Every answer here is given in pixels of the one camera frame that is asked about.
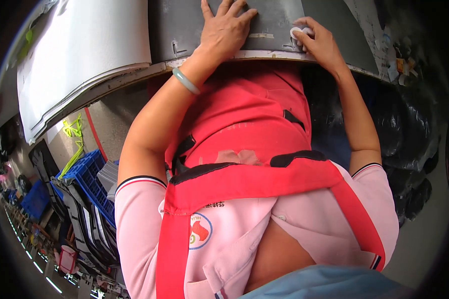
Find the circular logo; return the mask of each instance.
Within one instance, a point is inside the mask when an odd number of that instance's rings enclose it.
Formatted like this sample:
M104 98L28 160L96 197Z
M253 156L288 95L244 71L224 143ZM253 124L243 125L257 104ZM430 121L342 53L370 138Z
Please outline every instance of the circular logo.
M190 221L190 250L203 247L213 233L211 221L203 214L194 213Z

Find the red apron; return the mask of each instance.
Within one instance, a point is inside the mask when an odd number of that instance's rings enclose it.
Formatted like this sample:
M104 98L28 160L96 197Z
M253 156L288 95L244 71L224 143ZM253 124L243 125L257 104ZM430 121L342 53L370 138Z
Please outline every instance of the red apron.
M383 268L383 244L361 201L335 165L320 152L311 151L309 108L299 76L290 70L292 65L272 65L271 69L270 64L254 62L248 66L240 63L239 72L223 67L207 82L165 154L174 176L165 194L158 243L157 298L184 298L191 215L208 204L230 199L329 188L361 250L377 255L373 268ZM229 74L238 75L230 78ZM224 128L243 122L253 123L248 134L266 136L265 147L253 146L260 149L257 156L265 161L262 165L198 164L189 159L196 152L206 157L226 149L223 145L240 148L248 143L249 135L239 131L221 134Z

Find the woman's left hand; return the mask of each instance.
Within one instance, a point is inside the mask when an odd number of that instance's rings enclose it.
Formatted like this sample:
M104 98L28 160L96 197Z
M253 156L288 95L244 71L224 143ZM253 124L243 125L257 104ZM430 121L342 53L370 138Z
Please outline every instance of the woman's left hand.
M243 46L249 33L249 22L257 14L256 9L249 9L238 17L246 0L231 3L233 0L223 0L213 16L208 1L201 1L204 27L200 48L206 49L217 64L231 58Z

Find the pink bag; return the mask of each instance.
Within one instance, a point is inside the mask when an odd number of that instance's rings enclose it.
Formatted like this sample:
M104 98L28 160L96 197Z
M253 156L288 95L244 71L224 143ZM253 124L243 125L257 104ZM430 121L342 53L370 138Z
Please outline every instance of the pink bag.
M62 245L62 252L60 253L59 268L65 273L71 273L75 268L75 261L78 253L69 246Z

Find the bracelet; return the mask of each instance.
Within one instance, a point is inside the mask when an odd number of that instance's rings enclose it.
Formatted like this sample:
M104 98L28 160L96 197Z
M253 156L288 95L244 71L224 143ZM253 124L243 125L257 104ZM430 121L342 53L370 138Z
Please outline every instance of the bracelet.
M186 78L178 68L173 69L173 75L175 75L176 79L178 79L181 84L183 84L189 91L191 91L195 95L201 93L200 90L196 86L194 86L194 84L189 81L188 78Z

